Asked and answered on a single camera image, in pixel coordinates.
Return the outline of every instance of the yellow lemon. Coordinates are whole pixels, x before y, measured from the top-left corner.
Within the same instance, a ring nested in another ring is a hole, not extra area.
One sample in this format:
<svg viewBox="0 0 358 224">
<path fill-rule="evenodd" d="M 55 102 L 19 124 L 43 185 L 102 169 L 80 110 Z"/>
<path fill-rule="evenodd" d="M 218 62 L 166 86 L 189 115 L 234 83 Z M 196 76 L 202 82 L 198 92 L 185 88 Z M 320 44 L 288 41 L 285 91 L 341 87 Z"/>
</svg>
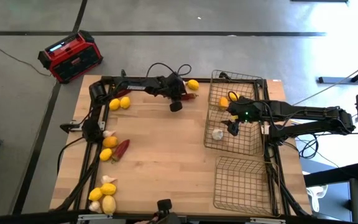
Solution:
<svg viewBox="0 0 358 224">
<path fill-rule="evenodd" d="M 118 99 L 113 99 L 112 101 L 110 101 L 110 104 L 109 104 L 109 108 L 110 110 L 116 110 L 119 108 L 119 100 Z"/>
<path fill-rule="evenodd" d="M 115 136 L 110 136 L 103 139 L 104 147 L 112 148 L 112 147 L 116 147 L 117 145 L 118 145 L 118 139 Z"/>
<path fill-rule="evenodd" d="M 100 152 L 99 158 L 101 161 L 108 161 L 111 158 L 112 150 L 111 149 L 103 149 Z"/>
<path fill-rule="evenodd" d="M 187 82 L 187 86 L 191 89 L 191 90 L 198 90 L 198 87 L 200 87 L 200 84 L 198 84 L 198 81 L 196 80 L 189 80 Z"/>
<path fill-rule="evenodd" d="M 128 109 L 128 107 L 131 105 L 131 100 L 128 96 L 122 97 L 120 104 L 123 109 Z"/>
<path fill-rule="evenodd" d="M 105 183 L 100 188 L 100 191 L 104 195 L 113 195 L 114 193 L 116 193 L 116 190 L 117 190 L 117 187 L 111 183 Z"/>
<path fill-rule="evenodd" d="M 104 196 L 102 201 L 102 207 L 104 214 L 112 215 L 116 211 L 115 199 L 110 195 Z"/>
<path fill-rule="evenodd" d="M 95 189 L 93 189 L 91 191 L 91 193 L 89 193 L 88 199 L 95 202 L 95 201 L 99 200 L 102 196 L 103 196 L 103 194 L 102 194 L 100 187 L 96 187 Z"/>
<path fill-rule="evenodd" d="M 229 97 L 232 101 L 237 101 L 237 99 L 239 98 L 239 95 L 236 92 L 230 92 Z"/>
<path fill-rule="evenodd" d="M 221 97 L 219 100 L 219 107 L 223 110 L 225 110 L 229 106 L 229 101 L 226 99 L 226 97 Z"/>
</svg>

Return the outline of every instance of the wooden table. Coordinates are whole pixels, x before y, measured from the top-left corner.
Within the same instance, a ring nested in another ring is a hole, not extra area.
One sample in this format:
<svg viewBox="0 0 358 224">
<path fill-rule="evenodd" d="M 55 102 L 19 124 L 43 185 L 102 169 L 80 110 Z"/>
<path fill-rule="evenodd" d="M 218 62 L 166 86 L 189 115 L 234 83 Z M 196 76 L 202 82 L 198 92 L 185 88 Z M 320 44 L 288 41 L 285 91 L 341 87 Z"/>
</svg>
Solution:
<svg viewBox="0 0 358 224">
<path fill-rule="evenodd" d="M 88 87 L 100 78 L 84 77 L 73 119 L 82 120 L 88 113 Z M 267 83 L 270 99 L 285 101 L 282 82 Z M 117 213 L 153 213 L 157 211 L 158 200 L 170 198 L 173 212 L 182 215 L 246 215 L 213 205 L 216 158 L 239 155 L 204 147 L 208 91 L 209 83 L 200 83 L 199 97 L 184 102 L 183 109 L 176 113 L 169 110 L 170 100 L 135 91 L 128 95 L 131 99 L 128 110 L 109 112 L 106 129 L 116 130 L 120 142 L 131 140 L 120 162 L 101 162 L 98 169 L 96 186 L 101 185 L 99 179 L 103 175 L 118 178 L 114 195 Z M 80 136 L 80 132 L 70 133 L 67 142 Z M 86 142 L 80 141 L 66 149 L 50 208 L 59 206 L 77 184 L 85 146 Z M 280 155 L 287 188 L 303 209 L 311 213 L 298 153 L 289 146 L 281 146 Z M 88 198 L 87 185 L 85 189 L 81 208 Z"/>
</svg>

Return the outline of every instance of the red chili pepper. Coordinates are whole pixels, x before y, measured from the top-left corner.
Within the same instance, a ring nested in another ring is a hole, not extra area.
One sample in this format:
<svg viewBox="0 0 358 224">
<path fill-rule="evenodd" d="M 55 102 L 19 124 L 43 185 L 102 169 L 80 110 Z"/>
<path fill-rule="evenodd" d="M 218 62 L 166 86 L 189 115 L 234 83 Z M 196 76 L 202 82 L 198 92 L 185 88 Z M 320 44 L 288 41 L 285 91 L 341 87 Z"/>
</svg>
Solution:
<svg viewBox="0 0 358 224">
<path fill-rule="evenodd" d="M 198 95 L 196 93 L 187 93 L 181 96 L 182 100 L 191 100 L 195 99 Z"/>
<path fill-rule="evenodd" d="M 127 151 L 127 148 L 129 146 L 129 139 L 123 141 L 117 146 L 117 149 L 114 151 L 114 154 L 112 155 L 112 162 L 118 162 L 121 157 L 124 155 L 124 153 Z"/>
</svg>

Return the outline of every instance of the metal wire basket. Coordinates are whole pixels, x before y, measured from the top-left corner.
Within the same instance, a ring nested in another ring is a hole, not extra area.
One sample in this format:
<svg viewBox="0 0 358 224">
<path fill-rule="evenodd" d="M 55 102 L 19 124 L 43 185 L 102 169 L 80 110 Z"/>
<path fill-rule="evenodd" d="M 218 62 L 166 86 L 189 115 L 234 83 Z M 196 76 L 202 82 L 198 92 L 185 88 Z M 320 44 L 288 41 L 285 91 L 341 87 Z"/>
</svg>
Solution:
<svg viewBox="0 0 358 224">
<path fill-rule="evenodd" d="M 266 172 L 275 164 L 247 159 L 216 159 L 214 206 L 252 215 L 276 217 L 281 214 L 280 186 Z"/>
<path fill-rule="evenodd" d="M 264 80 L 260 77 L 220 70 L 212 72 L 204 132 L 205 147 L 251 156 L 263 156 L 264 136 L 261 134 L 261 127 L 264 124 L 256 122 L 240 124 L 239 134 L 232 136 L 228 133 L 227 126 L 221 123 L 221 121 L 230 120 L 232 117 L 230 113 L 219 107 L 220 99 L 227 98 L 229 91 L 234 91 L 239 96 L 259 100 L 263 87 Z M 221 140 L 217 141 L 212 138 L 214 129 L 223 131 Z"/>
</svg>

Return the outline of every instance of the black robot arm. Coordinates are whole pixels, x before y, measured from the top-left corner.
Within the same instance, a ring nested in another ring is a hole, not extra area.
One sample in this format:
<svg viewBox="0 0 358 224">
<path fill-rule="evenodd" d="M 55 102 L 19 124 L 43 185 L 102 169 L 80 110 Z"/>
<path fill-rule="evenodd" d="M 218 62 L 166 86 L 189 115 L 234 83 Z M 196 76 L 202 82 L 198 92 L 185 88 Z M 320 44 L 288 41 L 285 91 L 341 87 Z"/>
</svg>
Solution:
<svg viewBox="0 0 358 224">
<path fill-rule="evenodd" d="M 347 135 L 355 128 L 351 115 L 338 106 L 329 108 L 292 106 L 282 101 L 254 101 L 240 96 L 237 101 L 230 102 L 226 111 L 233 115 L 234 122 L 221 122 L 227 125 L 227 131 L 233 136 L 237 136 L 240 123 L 270 121 L 267 141 L 274 144 L 281 144 L 290 137 L 325 131 Z M 285 126 L 291 118 L 315 121 Z M 276 125 L 274 124 L 276 121 L 284 121 L 285 124 L 283 126 Z"/>
<path fill-rule="evenodd" d="M 111 94 L 107 94 L 105 85 L 114 85 Z M 103 77 L 102 80 L 89 86 L 89 94 L 94 105 L 104 105 L 117 97 L 121 91 L 144 91 L 150 95 L 161 95 L 171 99 L 170 110 L 176 112 L 182 109 L 181 99 L 187 95 L 185 84 L 181 76 L 171 73 L 168 77 L 127 77 L 121 70 L 120 77 Z"/>
</svg>

